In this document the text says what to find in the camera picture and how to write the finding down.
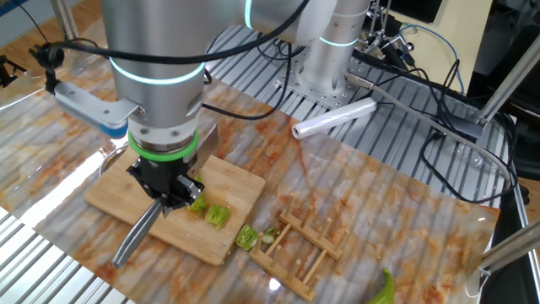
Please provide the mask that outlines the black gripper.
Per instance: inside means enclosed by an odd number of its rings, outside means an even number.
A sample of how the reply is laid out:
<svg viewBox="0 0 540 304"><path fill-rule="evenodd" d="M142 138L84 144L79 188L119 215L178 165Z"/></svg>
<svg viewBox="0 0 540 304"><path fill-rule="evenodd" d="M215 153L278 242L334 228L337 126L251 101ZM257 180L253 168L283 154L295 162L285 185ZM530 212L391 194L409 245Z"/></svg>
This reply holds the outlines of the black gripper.
<svg viewBox="0 0 540 304"><path fill-rule="evenodd" d="M167 218L180 203L188 208L203 206L204 185L197 177L183 176L187 173L183 160L161 162L140 156L127 168L127 173L154 200L151 205L154 218L160 215Z"/></svg>

